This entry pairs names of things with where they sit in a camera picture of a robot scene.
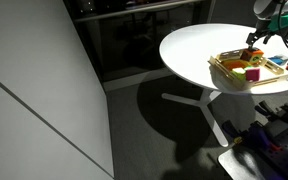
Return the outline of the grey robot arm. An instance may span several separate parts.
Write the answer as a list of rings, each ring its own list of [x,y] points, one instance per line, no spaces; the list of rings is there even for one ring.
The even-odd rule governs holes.
[[[250,33],[246,43],[252,48],[254,43],[264,37],[264,44],[275,35],[283,25],[278,14],[288,12],[288,0],[256,0],[253,6],[254,15],[257,18],[256,30]]]

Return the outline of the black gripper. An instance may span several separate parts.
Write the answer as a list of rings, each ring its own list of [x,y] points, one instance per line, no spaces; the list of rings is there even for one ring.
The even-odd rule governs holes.
[[[273,36],[272,30],[269,28],[270,24],[270,20],[258,20],[256,23],[257,34],[268,34],[264,38],[264,44],[267,44],[269,39]],[[249,48],[252,48],[254,43],[258,40],[258,36],[256,33],[250,33],[246,39],[246,43],[248,44]]]

